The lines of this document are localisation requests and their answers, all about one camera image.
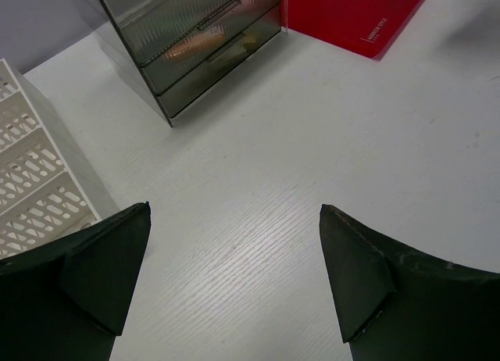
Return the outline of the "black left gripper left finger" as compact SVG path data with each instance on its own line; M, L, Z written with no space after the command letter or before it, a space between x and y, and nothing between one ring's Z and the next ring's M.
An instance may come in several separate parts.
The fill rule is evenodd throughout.
M139 202L1 261L3 360L108 360L122 335L151 230Z

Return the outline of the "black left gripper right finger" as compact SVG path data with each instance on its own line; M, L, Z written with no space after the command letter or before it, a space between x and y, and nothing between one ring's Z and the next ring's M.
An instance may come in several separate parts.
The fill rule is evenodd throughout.
M320 210L320 241L353 359L498 359L497 273L421 252L332 205Z

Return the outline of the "clear acrylic drawer organizer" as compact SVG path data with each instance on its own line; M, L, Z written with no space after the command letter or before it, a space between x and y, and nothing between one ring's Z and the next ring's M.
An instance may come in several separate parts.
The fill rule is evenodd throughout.
M97 0L122 79L167 123L288 28L288 0Z

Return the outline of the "small yellow sharpener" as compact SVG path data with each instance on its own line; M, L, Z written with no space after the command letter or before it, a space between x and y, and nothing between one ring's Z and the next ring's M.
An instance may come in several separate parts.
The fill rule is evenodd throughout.
M261 45L258 34L247 34L241 40L241 47L244 52L254 52Z

